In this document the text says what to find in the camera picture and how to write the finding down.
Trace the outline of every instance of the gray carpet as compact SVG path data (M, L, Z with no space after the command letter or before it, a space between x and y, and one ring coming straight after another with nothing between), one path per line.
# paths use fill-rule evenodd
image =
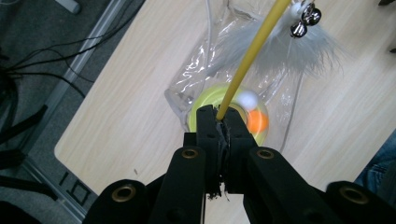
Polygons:
M69 43L84 39L99 17L102 15L109 0L78 1L81 11L71 14L53 0L29 1L21 0L10 6L0 6L0 47L1 54L9 57L9 61L1 61L2 67L7 68L23 59L36 49L44 49L52 45ZM142 0L126 1L119 15L109 30L120 26L126 21ZM75 84L87 93L105 66L111 53L118 45L126 25L106 43L96 48L94 54L79 74ZM78 52L80 44L56 48L62 55ZM60 57L56 52L45 51L39 53L28 63L40 62ZM43 63L22 68L17 73L52 73L63 75L67 70L65 62ZM59 80L55 77L41 75L14 76L18 86L19 103L14 123L33 115L50 97ZM82 103L82 96L69 88L43 132L39 135L32 148L28 148L29 158L39 169L47 175L58 187L69 193L77 203L88 210L97 195L86 188L79 180L60 164L54 157L53 149L62 136L65 128L73 118ZM20 134L11 141L3 144L0 150L14 148L26 137ZM1 171L0 175L14 176L20 179L33 180L21 167ZM13 203L37 218L42 223L78 223L62 206L59 200L53 201L45 195L19 189L0 187L0 201Z

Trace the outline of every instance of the silver bell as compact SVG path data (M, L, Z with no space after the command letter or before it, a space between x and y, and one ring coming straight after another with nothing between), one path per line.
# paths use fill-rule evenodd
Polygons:
M290 27L290 30L291 30L291 34L290 34L291 37L301 38L306 34L308 28L302 21L299 21L297 24L292 25Z
M309 16L304 17L304 24L306 24L308 26L313 26L313 25L318 24L320 19L321 19L320 10L317 8L314 8Z

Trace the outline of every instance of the wooden table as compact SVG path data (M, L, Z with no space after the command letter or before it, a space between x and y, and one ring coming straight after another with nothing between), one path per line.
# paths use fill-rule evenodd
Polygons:
M396 128L396 57L388 53L396 46L396 4L316 5L320 24L352 57L340 70L304 79L284 156L325 189L353 181ZM203 0L147 0L134 19L55 148L94 192L123 178L147 184L166 172L183 131L163 92L205 29ZM229 199L206 204L207 223L248 222L242 197Z

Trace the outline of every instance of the clear plastic bag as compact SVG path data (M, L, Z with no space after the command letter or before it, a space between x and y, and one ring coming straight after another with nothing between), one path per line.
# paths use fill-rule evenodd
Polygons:
M301 39L291 38L290 26L301 18L292 10L290 7L277 23L242 82L244 89L257 93L259 105L265 106L268 113L268 136L262 145L278 150L285 140L302 76L320 74L323 64L333 61L336 49L320 26L310 27ZM195 113L191 109L200 95L231 82L264 19L258 13L259 10L245 11L227 2L222 17L212 22L212 34L204 35L165 91L169 105L187 132L191 130L190 114Z

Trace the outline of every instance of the yellow rod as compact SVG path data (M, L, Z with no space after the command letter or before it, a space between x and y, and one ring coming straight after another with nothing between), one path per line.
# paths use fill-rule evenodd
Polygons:
M242 59L242 62L239 64L238 69L236 70L235 76L230 83L229 88L227 89L224 98L221 102L221 107L219 109L218 114L216 115L217 120L224 119L225 112L227 111L228 106L230 105L233 96L238 90L239 85L241 85L242 80L245 77L249 67L253 64L254 59L259 53L262 45L268 38L268 35L271 34L271 31L274 29L277 21L283 15L283 12L286 10L290 3L290 0L276 0L267 17L265 18L262 26L260 27L257 34L254 36L253 41L251 42L245 57Z

